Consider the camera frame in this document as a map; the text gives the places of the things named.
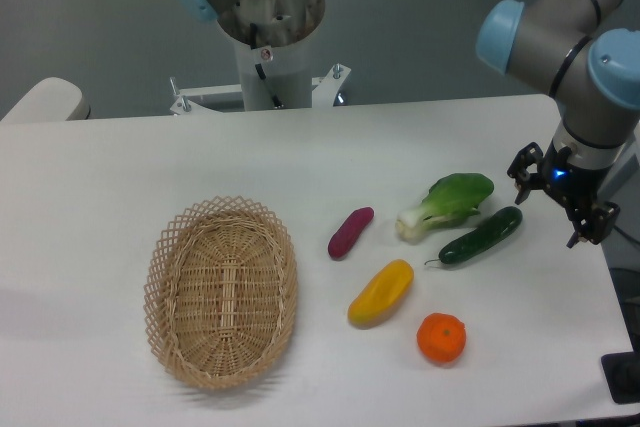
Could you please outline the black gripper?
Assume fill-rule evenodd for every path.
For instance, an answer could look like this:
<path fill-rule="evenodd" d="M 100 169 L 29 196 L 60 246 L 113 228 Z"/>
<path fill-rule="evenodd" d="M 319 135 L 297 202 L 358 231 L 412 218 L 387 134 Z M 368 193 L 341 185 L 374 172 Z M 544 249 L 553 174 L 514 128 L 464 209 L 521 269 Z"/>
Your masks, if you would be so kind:
<path fill-rule="evenodd" d="M 522 148 L 507 169 L 507 176 L 516 188 L 515 204 L 522 204 L 532 191 L 542 190 L 566 209 L 574 232 L 567 242 L 574 247 L 579 242 L 600 244 L 606 239 L 621 212 L 614 202 L 595 204 L 597 190 L 606 169 L 583 168 L 572 164 L 564 154 L 550 145 L 545 152 L 535 142 Z"/>

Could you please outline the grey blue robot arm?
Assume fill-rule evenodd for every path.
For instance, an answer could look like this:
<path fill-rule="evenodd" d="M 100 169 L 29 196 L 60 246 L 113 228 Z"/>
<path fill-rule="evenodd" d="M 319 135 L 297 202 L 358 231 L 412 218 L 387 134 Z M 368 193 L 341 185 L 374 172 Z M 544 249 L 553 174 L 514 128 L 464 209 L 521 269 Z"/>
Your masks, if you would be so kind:
<path fill-rule="evenodd" d="M 330 107 L 348 76 L 335 66 L 314 81 L 306 42 L 324 0 L 179 0 L 195 18 L 217 23 L 236 51 L 248 110 Z M 515 0 L 484 20 L 477 57 L 556 100 L 561 120 L 547 149 L 530 144 L 508 169 L 517 197 L 541 190 L 565 210 L 573 242 L 599 243 L 614 229 L 617 205 L 598 191 L 639 122 L 639 35 L 599 25 L 624 0 Z"/>

